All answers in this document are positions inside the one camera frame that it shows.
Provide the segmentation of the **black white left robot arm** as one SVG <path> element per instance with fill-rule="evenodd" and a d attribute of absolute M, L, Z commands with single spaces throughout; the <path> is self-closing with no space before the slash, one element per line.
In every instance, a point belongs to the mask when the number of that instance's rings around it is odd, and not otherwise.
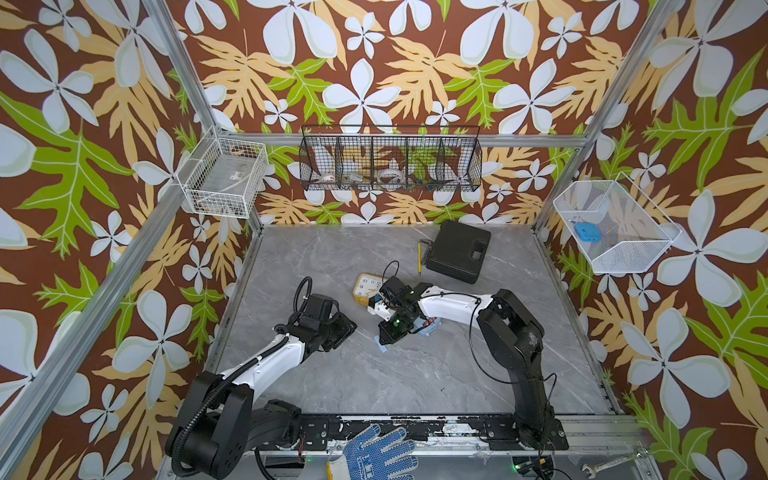
<path fill-rule="evenodd" d="M 285 324 L 263 349 L 224 372 L 202 372 L 191 384 L 165 451 L 178 477 L 226 478 L 247 451 L 294 447 L 300 441 L 301 409 L 282 400 L 255 406 L 282 375 L 315 352 L 338 348 L 357 329 L 331 297 L 310 294 L 294 302 Z"/>

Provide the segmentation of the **light blue battery cover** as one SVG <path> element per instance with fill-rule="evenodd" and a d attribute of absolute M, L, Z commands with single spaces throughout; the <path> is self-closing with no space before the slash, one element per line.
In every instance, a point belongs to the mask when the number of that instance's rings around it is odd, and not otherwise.
<path fill-rule="evenodd" d="M 374 341 L 376 342 L 377 347 L 380 349 L 381 352 L 387 352 L 387 347 L 384 346 L 380 341 L 380 336 L 375 336 Z"/>

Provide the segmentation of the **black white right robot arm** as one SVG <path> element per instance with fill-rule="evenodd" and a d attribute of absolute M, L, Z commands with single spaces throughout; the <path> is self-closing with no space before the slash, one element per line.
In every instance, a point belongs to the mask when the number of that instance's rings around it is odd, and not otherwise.
<path fill-rule="evenodd" d="M 491 357 L 509 376 L 493 380 L 512 388 L 512 417 L 520 444 L 536 450 L 569 447 L 542 373 L 543 326 L 511 291 L 473 294 L 429 283 L 412 288 L 393 276 L 367 300 L 367 308 L 381 319 L 382 346 L 423 333 L 439 320 L 465 324 L 469 336 L 479 330 Z"/>

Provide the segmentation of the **yellow square alarm clock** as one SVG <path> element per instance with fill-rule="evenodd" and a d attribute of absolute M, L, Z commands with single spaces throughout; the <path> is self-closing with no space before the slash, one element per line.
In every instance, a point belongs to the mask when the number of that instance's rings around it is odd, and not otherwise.
<path fill-rule="evenodd" d="M 381 276 L 368 273 L 360 274 L 352 290 L 353 298 L 360 305 L 367 306 L 369 299 L 378 294 L 382 285 Z"/>

